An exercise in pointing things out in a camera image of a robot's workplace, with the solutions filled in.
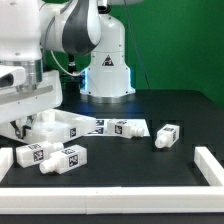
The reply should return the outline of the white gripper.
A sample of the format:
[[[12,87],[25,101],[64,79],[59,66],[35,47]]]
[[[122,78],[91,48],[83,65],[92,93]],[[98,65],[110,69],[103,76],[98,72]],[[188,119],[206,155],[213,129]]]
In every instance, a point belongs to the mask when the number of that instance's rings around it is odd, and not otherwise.
[[[60,106],[62,88],[59,72],[52,70],[43,74],[43,81],[32,92],[18,92],[15,87],[0,89],[0,125],[10,122],[15,136],[23,139],[35,124],[36,113]],[[17,119],[27,117],[22,132]]]

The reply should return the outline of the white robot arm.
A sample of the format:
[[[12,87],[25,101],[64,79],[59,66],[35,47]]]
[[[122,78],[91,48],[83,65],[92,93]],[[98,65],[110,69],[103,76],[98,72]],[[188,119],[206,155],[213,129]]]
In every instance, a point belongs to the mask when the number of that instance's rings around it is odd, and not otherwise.
[[[46,50],[86,55],[102,42],[101,5],[114,0],[0,0],[0,136],[25,143],[70,141],[95,127],[93,117],[59,110],[56,70],[43,70]]]

